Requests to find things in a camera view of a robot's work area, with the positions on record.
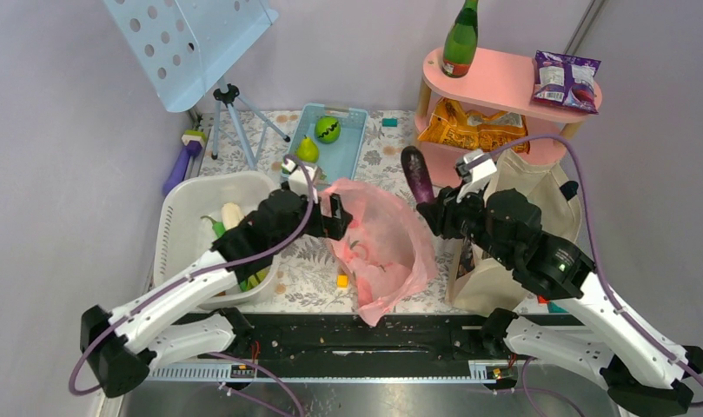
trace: tripod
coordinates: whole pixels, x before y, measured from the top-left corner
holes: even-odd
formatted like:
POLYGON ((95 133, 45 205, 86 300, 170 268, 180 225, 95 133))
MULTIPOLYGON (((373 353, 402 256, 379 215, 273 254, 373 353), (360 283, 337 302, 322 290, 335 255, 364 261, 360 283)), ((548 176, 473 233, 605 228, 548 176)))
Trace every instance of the tripod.
POLYGON ((279 136, 282 136, 282 138, 284 138, 284 142, 289 142, 289 136, 282 132, 280 128, 276 127, 276 125, 272 123, 264 114, 262 114, 261 111, 256 109, 254 104, 249 103, 245 98, 239 96, 240 93, 238 87, 233 84, 226 83, 225 80, 223 80, 223 77, 218 79, 218 86, 219 88, 213 91, 213 98, 215 98, 216 100, 216 118, 213 126, 216 131, 213 134, 213 151, 211 153, 211 157, 213 159, 218 158, 218 133, 222 132, 221 103, 223 103, 223 105, 226 106, 226 109, 229 110, 229 114, 231 115, 231 122, 233 122, 234 124, 236 134, 238 135, 239 142, 241 143, 241 147, 243 148, 243 153, 244 155, 246 155, 246 163, 249 165, 249 169, 256 170, 256 161, 262 155, 262 147, 264 146, 264 139, 267 134, 267 127, 269 126, 270 128, 272 128, 273 131, 277 132, 279 136), (244 103, 246 107, 248 107, 251 111, 254 112, 255 115, 257 115, 260 119, 264 121, 264 130, 262 131, 262 138, 259 140, 259 146, 256 148, 256 154, 254 154, 254 151, 251 149, 251 144, 249 143, 249 139, 246 137, 246 132, 243 130, 241 119, 238 116, 238 112, 236 112, 235 110, 235 99, 239 99, 241 103, 244 103))

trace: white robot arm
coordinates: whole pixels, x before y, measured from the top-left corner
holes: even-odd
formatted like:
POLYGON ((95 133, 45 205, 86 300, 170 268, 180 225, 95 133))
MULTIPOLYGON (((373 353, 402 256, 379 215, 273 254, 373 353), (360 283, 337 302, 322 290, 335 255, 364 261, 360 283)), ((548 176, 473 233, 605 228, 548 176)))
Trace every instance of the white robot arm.
MULTIPOLYGON (((94 306, 83 313, 83 357, 107 397, 134 389, 158 367, 226 350, 235 340, 236 326, 248 326, 241 317, 232 322, 216 313, 190 324, 174 323, 201 302, 268 267, 272 255, 295 238, 343 237, 352 217, 341 198, 331 195, 330 216, 323 215, 315 189, 308 186, 308 180, 315 180, 315 170, 305 168, 303 173, 292 162, 285 167, 291 174, 282 189, 273 191, 179 274, 109 312, 94 306)), ((74 388, 74 379, 70 391, 82 393, 74 388)))
MULTIPOLYGON (((425 168, 424 163, 416 166, 425 168)), ((456 169, 461 186, 442 189, 434 201, 418 201, 417 209, 434 234, 466 236, 511 269, 522 287, 566 309, 601 340, 587 343, 497 309, 482 329, 490 350, 537 357, 571 370, 606 389, 615 402, 639 416, 685 414, 693 392, 681 381, 689 376, 687 369, 696 374, 703 371, 703 350, 681 346, 645 321, 600 281, 591 259, 571 242, 541 229, 541 211, 524 195, 508 189, 484 201, 483 189, 496 172, 488 155, 470 152, 456 169)), ((409 175, 408 182, 426 176, 418 172, 409 175)), ((419 186, 410 184, 413 190, 419 186)))

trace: gray wall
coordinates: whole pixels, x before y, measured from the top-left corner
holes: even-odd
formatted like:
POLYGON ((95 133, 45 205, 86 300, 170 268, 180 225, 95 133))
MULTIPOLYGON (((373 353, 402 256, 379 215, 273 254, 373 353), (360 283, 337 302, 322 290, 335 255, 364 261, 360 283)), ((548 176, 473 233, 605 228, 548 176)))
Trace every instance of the gray wall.
POLYGON ((602 60, 601 114, 574 144, 605 272, 655 327, 703 347, 703 0, 612 0, 579 55, 602 60))
POLYGON ((0 416, 89 415, 80 314, 143 289, 188 122, 101 2, 0 2, 0 416))
MULTIPOLYGON (((443 45, 462 0, 272 0, 274 27, 228 73, 260 109, 305 103, 414 109, 422 60, 443 45)), ((562 51, 589 0, 486 0, 479 45, 562 51)), ((213 100, 200 108, 213 112, 213 100)))

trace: green bottle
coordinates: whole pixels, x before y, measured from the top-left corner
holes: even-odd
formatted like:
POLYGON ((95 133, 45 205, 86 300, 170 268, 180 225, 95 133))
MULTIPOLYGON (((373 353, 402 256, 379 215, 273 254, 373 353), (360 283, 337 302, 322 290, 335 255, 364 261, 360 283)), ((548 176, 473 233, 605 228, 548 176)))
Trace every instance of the green bottle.
POLYGON ((476 52, 479 26, 476 19, 478 0, 467 0, 448 32, 443 47, 443 74, 453 78, 465 76, 476 52))

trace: wooden shelf leg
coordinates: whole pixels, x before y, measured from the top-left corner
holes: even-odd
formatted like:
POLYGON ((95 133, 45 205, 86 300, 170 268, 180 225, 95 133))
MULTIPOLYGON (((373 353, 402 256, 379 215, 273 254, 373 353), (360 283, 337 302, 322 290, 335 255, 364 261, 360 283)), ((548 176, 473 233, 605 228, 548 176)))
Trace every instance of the wooden shelf leg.
POLYGON ((560 130, 560 135, 568 139, 569 141, 571 138, 576 135, 576 132, 579 131, 579 128, 581 127, 581 124, 584 122, 576 122, 576 123, 567 123, 563 129, 560 130))
POLYGON ((421 79, 421 89, 418 95, 418 109, 415 115, 420 118, 425 118, 428 115, 428 104, 430 103, 430 87, 421 79))

